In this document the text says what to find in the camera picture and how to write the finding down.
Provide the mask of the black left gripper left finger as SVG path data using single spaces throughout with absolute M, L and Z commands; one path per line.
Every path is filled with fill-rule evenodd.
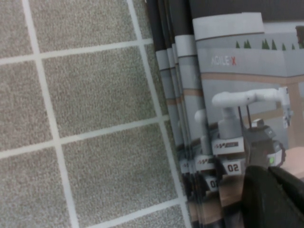
M 287 198 L 269 167 L 246 169 L 241 211 L 246 228 L 302 228 L 304 213 Z

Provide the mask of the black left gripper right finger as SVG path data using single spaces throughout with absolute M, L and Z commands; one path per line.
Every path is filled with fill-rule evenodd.
M 269 167 L 269 172 L 273 175 L 279 185 L 283 188 L 287 198 L 304 212 L 304 182 L 289 172 L 279 167 Z

